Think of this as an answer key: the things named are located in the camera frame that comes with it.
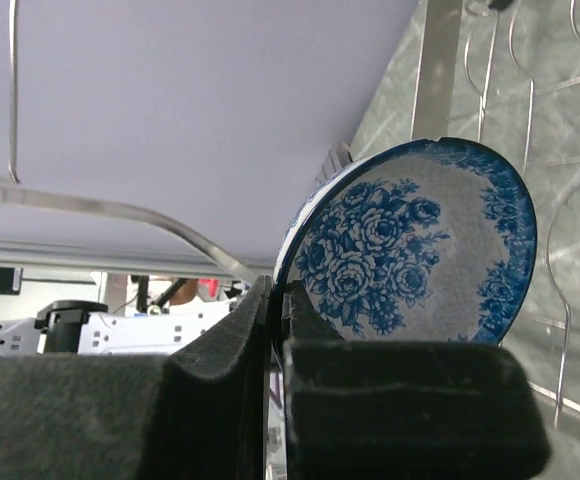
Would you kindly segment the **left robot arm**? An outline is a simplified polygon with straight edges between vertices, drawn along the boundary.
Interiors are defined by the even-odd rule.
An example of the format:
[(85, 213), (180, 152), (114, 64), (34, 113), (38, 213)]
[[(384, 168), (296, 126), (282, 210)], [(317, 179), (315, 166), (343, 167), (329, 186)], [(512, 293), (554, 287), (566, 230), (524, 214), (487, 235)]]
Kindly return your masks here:
[(180, 313), (125, 317), (100, 303), (53, 302), (35, 317), (0, 321), (0, 356), (35, 355), (41, 338), (46, 353), (168, 355), (206, 333), (235, 305), (200, 302)]

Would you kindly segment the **blue floral white bowl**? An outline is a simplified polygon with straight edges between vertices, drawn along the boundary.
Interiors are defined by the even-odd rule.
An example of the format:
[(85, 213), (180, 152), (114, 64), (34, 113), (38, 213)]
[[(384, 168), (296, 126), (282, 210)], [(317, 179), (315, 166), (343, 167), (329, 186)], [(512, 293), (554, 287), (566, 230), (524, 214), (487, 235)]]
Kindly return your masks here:
[(507, 159), (466, 139), (416, 140), (316, 188), (286, 231), (273, 289), (300, 282), (348, 340), (497, 344), (537, 242), (531, 195)]

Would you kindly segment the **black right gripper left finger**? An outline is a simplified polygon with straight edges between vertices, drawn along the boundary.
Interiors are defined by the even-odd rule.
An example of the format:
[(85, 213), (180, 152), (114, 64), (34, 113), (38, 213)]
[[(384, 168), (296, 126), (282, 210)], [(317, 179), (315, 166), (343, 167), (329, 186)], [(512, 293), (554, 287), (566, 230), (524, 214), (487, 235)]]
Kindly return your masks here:
[(0, 479), (261, 479), (271, 281), (169, 356), (0, 357)]

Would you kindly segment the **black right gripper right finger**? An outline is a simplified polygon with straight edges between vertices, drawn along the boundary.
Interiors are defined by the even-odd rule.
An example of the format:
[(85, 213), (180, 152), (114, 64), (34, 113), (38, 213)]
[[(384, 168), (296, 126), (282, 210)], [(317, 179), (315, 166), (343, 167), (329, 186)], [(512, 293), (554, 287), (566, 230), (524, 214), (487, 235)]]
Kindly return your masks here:
[(292, 479), (530, 479), (551, 445), (507, 350), (347, 341), (299, 282), (283, 292), (286, 450)]

